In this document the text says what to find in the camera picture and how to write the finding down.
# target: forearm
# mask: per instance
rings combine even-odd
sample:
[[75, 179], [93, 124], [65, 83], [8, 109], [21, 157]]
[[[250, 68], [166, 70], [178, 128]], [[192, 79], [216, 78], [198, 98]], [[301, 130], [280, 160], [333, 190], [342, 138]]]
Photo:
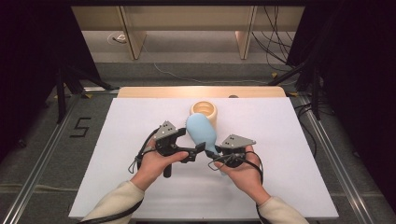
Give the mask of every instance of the forearm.
[[[112, 216], [126, 211], [142, 201], [144, 194], [144, 191], [132, 182], [125, 181], [109, 192], [83, 220]], [[128, 223], [130, 219], [131, 215], [128, 215], [108, 223], [123, 224]]]
[[305, 218], [293, 207], [283, 202], [280, 198], [271, 197], [258, 207], [262, 217], [270, 223], [308, 223]]

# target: table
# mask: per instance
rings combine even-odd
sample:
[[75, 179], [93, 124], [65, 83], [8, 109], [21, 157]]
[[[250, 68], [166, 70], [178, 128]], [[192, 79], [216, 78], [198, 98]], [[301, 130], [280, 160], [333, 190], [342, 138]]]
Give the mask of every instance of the table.
[[[230, 95], [240, 98], [227, 98]], [[263, 161], [264, 186], [271, 194], [305, 217], [338, 217], [290, 100], [284, 96], [279, 87], [121, 89], [109, 109], [69, 216], [84, 217], [107, 192], [131, 177], [127, 169], [153, 129], [165, 119], [182, 127], [190, 106], [207, 100], [219, 111], [217, 144], [230, 133], [257, 141], [254, 147]], [[193, 147], [187, 134], [179, 137], [177, 144]], [[159, 177], [147, 190], [134, 220], [258, 220], [254, 202], [228, 176], [211, 171], [209, 162], [200, 154], [196, 162], [175, 163], [170, 178]]]

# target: round container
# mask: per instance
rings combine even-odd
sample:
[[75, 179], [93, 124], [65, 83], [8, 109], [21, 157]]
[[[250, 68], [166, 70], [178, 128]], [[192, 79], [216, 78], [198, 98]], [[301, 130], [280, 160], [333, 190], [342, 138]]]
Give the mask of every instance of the round container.
[[218, 109], [216, 106], [208, 101], [200, 101], [191, 106], [190, 115], [194, 113], [204, 114], [209, 119], [210, 124], [216, 129], [216, 122], [218, 119]]

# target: white table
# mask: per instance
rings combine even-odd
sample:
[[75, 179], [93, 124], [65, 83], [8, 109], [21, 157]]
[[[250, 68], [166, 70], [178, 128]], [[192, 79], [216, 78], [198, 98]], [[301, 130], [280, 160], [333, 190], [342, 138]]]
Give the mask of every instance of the white table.
[[[257, 141], [264, 186], [304, 217], [338, 214], [304, 138], [289, 98], [117, 98], [108, 111], [70, 217], [85, 217], [120, 182], [147, 136], [165, 120], [184, 127], [191, 105], [207, 100], [218, 107], [218, 141], [230, 133]], [[180, 147], [194, 147], [190, 137]], [[207, 167], [204, 153], [196, 162], [176, 163], [170, 178], [159, 177], [147, 190], [135, 220], [257, 220], [255, 204], [227, 176]]]

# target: sleeve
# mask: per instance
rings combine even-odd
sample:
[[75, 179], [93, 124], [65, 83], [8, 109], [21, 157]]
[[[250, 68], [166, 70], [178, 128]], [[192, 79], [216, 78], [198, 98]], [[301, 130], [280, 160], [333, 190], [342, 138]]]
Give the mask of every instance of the sleeve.
[[258, 207], [262, 223], [308, 223], [305, 218], [293, 207], [283, 202], [280, 198], [271, 197], [267, 202]]
[[[143, 201], [144, 195], [145, 192], [135, 186], [131, 181], [125, 181], [102, 198], [93, 210], [82, 219], [81, 223], [95, 218], [112, 216], [133, 207], [135, 210]], [[130, 219], [131, 216], [129, 215], [106, 223], [125, 224]]]

